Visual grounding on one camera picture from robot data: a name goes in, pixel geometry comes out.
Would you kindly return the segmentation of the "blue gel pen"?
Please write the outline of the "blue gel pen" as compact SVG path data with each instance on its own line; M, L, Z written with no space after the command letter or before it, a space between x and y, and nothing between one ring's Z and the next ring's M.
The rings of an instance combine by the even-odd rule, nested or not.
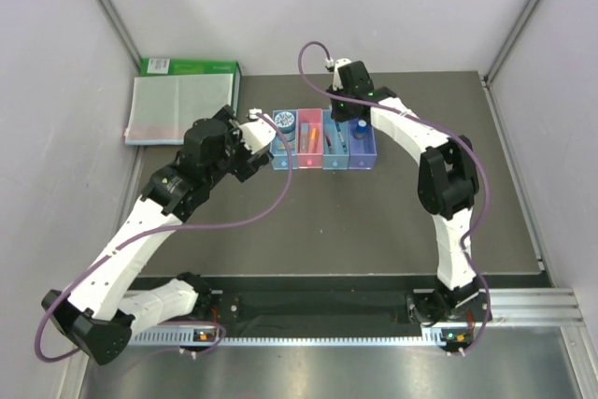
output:
M345 152L345 154L348 154L349 150L348 150L347 142L346 142L346 139L345 139L344 134L342 132L340 123L337 122L337 121L335 121L335 129L336 129L336 132L338 134L339 141L341 143L341 147L342 147L343 151Z

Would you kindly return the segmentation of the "blue capped ink bottle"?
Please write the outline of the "blue capped ink bottle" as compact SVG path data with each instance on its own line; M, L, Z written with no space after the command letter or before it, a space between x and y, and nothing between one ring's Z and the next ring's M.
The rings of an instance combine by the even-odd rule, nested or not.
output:
M365 120L357 120L353 136L356 140L363 140L367 134L368 123Z

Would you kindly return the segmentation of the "sky blue drawer bin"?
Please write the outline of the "sky blue drawer bin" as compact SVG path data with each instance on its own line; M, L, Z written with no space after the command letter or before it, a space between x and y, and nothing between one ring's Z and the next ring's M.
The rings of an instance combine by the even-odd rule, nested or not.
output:
M322 125L323 125L323 162L322 162L322 169L323 170L347 170L349 165L349 153L345 154L341 147L341 143L339 141L338 134L335 129L335 121L332 119L331 110L324 109L322 111ZM342 132L347 142L347 146L349 149L349 142L348 142L348 133L349 128L346 122L340 123ZM330 154L327 149L326 141L324 138L324 134L327 133L331 138L334 152Z

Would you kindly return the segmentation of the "translucent mesh zipper pouch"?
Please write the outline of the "translucent mesh zipper pouch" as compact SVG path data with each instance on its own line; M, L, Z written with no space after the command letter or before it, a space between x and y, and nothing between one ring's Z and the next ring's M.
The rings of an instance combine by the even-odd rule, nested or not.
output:
M124 131L130 146L180 145L199 119L237 109L240 76L202 74L136 78Z

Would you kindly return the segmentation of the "red gel pen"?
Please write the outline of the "red gel pen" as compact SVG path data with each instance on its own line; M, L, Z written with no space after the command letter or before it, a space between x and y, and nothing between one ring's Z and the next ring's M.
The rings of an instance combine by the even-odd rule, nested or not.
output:
M326 141L328 152L330 154L332 154L334 152L334 148L333 148L333 144L332 144L331 138L329 137L329 135L327 133L324 134L324 138L325 138L325 141Z

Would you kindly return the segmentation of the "grey teal highlighter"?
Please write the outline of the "grey teal highlighter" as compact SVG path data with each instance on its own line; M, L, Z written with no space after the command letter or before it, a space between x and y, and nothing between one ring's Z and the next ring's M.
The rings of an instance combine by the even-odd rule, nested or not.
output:
M309 142L309 124L304 122L299 130L299 153L307 153Z

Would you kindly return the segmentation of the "round blue patterned tin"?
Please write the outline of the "round blue patterned tin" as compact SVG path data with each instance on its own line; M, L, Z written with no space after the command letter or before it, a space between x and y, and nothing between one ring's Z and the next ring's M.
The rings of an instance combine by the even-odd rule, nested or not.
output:
M295 139L296 115L293 111L280 110L276 112L274 123L289 142Z

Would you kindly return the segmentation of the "pink drawer bin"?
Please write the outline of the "pink drawer bin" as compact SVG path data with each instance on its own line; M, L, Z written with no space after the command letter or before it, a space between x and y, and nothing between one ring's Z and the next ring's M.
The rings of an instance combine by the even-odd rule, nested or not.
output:
M300 169L320 169L323 162L323 125L322 110L320 108L302 108L297 111L297 144L296 155L297 163ZM315 153L299 153L299 130L302 123L307 122L309 129L317 127L319 129L318 146Z

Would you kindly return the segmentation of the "pink orange highlighter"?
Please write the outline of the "pink orange highlighter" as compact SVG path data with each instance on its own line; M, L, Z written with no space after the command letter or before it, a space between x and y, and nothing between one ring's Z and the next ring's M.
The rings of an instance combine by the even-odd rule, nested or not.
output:
M309 129L308 141L307 141L307 152L315 153L318 146L319 140L319 129L317 127L311 127Z

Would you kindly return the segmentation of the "purple drawer bin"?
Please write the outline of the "purple drawer bin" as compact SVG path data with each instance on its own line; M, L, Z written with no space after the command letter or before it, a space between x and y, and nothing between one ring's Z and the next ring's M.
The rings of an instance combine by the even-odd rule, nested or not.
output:
M363 140L353 136L357 120L349 122L349 165L348 170L371 170L377 161L377 143L373 127L368 123L368 130Z

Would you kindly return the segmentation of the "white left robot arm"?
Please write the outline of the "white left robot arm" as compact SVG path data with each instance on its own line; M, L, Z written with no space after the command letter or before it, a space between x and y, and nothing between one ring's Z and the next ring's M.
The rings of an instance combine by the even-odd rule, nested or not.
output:
M42 300L44 323L99 365L115 360L131 339L165 321L205 319L212 308L201 279L178 275L152 291L127 292L158 248L183 230L193 212L228 175L245 181L269 164L277 135L260 109L240 122L230 107L196 121L174 160L155 171L121 228L86 272Z

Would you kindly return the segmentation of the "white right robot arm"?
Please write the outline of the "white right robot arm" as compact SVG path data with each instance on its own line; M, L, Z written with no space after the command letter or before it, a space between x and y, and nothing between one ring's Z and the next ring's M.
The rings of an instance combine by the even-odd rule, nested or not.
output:
M396 93L375 87L361 61L330 59L333 74L327 89L337 121L363 120L390 137L418 164L417 195L432 216L438 249L436 287L412 300L416 320L425 326L455 321L465 314L479 291L471 265L471 224L479 192L477 168L463 148L464 137L452 137L422 120Z

